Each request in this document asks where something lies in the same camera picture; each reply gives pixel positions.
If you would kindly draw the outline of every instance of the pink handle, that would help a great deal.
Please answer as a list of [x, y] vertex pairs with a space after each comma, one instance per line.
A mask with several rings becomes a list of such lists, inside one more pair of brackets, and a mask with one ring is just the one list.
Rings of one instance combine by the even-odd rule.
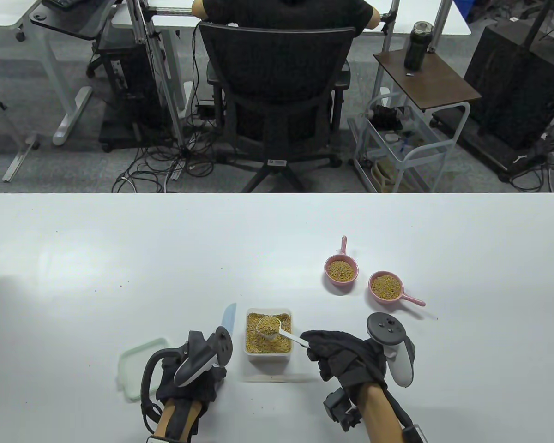
[[418, 298], [408, 297], [408, 295], [406, 295], [406, 293], [403, 293], [401, 298], [402, 298], [403, 300], [411, 301], [411, 302], [413, 302], [414, 304], [419, 305], [419, 306], [425, 306], [425, 305], [426, 305], [425, 302], [423, 302], [422, 300], [419, 300]]

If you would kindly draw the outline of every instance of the white vr controller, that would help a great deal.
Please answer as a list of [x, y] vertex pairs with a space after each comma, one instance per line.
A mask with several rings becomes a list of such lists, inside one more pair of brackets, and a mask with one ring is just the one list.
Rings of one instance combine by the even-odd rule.
[[384, 348], [390, 374], [398, 386], [407, 388], [414, 378], [415, 348], [397, 318], [374, 312], [367, 318], [367, 333]]

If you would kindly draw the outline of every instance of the grain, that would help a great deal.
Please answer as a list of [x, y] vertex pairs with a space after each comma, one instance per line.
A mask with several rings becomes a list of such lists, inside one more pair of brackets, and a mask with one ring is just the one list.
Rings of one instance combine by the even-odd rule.
[[279, 318], [273, 316], [264, 316], [256, 325], [256, 330], [264, 335], [275, 335], [279, 332], [281, 322]]
[[355, 277], [353, 267], [343, 260], [332, 262], [326, 271], [331, 279], [341, 283], [349, 282]]
[[400, 282], [392, 275], [382, 275], [381, 277], [374, 278], [372, 281], [373, 293], [384, 300], [398, 298], [401, 289]]
[[[256, 331], [256, 325], [263, 317], [266, 317], [265, 314], [256, 314], [255, 312], [251, 312], [246, 317], [246, 352], [251, 354], [285, 354], [290, 352], [291, 341], [289, 338], [277, 335], [273, 340], [269, 340]], [[291, 332], [291, 317], [288, 314], [277, 314], [273, 317], [281, 320], [281, 328], [284, 331]]]

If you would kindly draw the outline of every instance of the container lid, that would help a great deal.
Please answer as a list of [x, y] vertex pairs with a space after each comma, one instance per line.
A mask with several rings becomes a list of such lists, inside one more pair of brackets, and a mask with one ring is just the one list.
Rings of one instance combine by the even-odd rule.
[[[117, 368], [117, 381], [127, 401], [138, 401], [140, 399], [142, 376], [144, 375], [146, 363], [148, 363], [152, 354], [169, 347], [170, 345], [166, 338], [157, 338], [121, 354]], [[163, 370], [159, 362], [152, 374], [150, 395], [158, 389], [162, 375]]]
[[415, 34], [431, 34], [433, 31], [433, 25], [428, 21], [418, 21], [415, 23], [415, 27], [412, 28], [412, 32]]

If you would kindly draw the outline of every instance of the white scoop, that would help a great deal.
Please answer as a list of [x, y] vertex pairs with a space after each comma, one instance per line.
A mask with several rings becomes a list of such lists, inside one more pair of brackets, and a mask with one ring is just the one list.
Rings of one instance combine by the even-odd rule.
[[[275, 333], [275, 334], [263, 334], [261, 331], [259, 331], [259, 325], [263, 321], [265, 321], [265, 319], [267, 317], [272, 317], [272, 318], [274, 318], [275, 320], [277, 320], [279, 322], [279, 331], [277, 333]], [[277, 335], [283, 335], [285, 338], [289, 338], [291, 341], [294, 341], [294, 342], [300, 344], [304, 348], [309, 348], [310, 347], [310, 345], [307, 341], [303, 340], [302, 338], [296, 337], [294, 334], [290, 334], [287, 331], [284, 331], [283, 328], [281, 327], [281, 320], [277, 317], [274, 317], [274, 316], [264, 316], [263, 318], [261, 318], [259, 320], [259, 322], [256, 323], [256, 332], [259, 333], [260, 335], [262, 335], [267, 340], [273, 340], [273, 339], [275, 339], [275, 337], [277, 337]]]

